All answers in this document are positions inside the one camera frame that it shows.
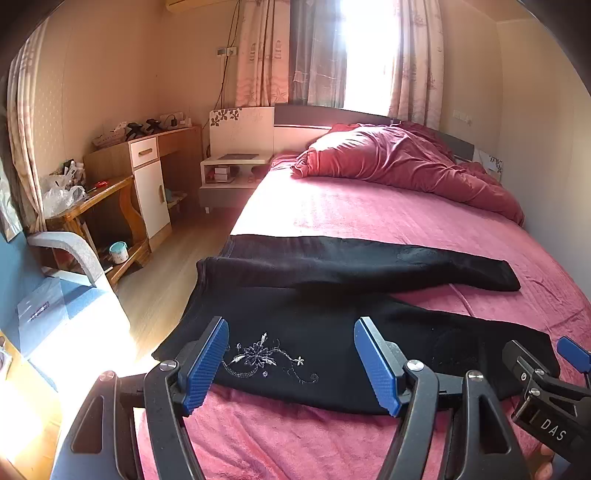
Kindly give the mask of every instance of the desk drawer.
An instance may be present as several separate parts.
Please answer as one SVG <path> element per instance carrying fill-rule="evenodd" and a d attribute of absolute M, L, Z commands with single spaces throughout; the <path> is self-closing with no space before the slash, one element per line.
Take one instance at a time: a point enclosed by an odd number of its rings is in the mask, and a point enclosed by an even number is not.
<path fill-rule="evenodd" d="M 134 168 L 158 158 L 156 138 L 147 138 L 130 143 L 129 148 L 131 149 L 131 164 Z"/>

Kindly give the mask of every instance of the metal screw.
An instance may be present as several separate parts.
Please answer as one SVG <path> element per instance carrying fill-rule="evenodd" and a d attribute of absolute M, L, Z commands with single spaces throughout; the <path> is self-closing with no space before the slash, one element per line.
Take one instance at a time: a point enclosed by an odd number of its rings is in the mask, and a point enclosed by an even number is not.
<path fill-rule="evenodd" d="M 480 373 L 478 370 L 470 370 L 468 372 L 468 378 L 470 380 L 475 380 L 477 382 L 482 382 L 484 380 L 484 375 Z"/>
<path fill-rule="evenodd" d="M 112 370 L 108 370 L 106 372 L 102 372 L 99 375 L 99 380 L 102 382 L 106 382 L 106 381 L 112 380 L 114 376 L 115 376 L 115 372 L 113 372 Z"/>
<path fill-rule="evenodd" d="M 420 372 L 423 368 L 425 368 L 425 364 L 420 360 L 409 360 L 407 362 L 407 368 L 413 372 Z"/>
<path fill-rule="evenodd" d="M 176 360 L 165 360 L 164 362 L 160 363 L 160 370 L 162 370 L 163 372 L 168 372 L 174 369 L 176 366 Z"/>

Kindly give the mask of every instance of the wall socket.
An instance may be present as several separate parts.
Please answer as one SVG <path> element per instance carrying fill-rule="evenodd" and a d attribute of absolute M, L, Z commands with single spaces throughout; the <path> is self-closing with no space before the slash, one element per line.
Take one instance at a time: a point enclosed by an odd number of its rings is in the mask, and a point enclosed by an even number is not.
<path fill-rule="evenodd" d="M 457 118 L 458 120 L 467 123 L 470 127 L 472 126 L 472 117 L 470 115 L 466 115 L 464 112 L 460 112 L 459 110 L 453 111 L 453 117 Z"/>
<path fill-rule="evenodd" d="M 233 57 L 238 55 L 238 47 L 222 47 L 217 50 L 218 57 Z"/>

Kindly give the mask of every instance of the human hand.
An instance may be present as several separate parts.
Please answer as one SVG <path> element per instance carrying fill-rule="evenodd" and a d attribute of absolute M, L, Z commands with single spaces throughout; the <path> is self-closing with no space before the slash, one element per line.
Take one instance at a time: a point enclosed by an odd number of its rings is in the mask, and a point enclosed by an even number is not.
<path fill-rule="evenodd" d="M 535 473 L 535 480 L 550 480 L 552 477 L 552 459 L 554 458 L 554 452 L 550 450 L 546 445 L 540 447 L 540 453 L 546 457 L 544 458 L 540 468 Z"/>

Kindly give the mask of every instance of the gray chair armrest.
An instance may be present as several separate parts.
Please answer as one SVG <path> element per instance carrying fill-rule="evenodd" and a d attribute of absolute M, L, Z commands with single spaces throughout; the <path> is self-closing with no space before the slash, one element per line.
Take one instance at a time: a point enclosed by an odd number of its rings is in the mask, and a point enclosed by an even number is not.
<path fill-rule="evenodd" d="M 93 287 L 96 287 L 98 279 L 105 275 L 93 250 L 81 236 L 75 233 L 40 232 L 29 236 L 27 241 L 33 247 L 60 248 L 71 254 L 80 264 Z"/>

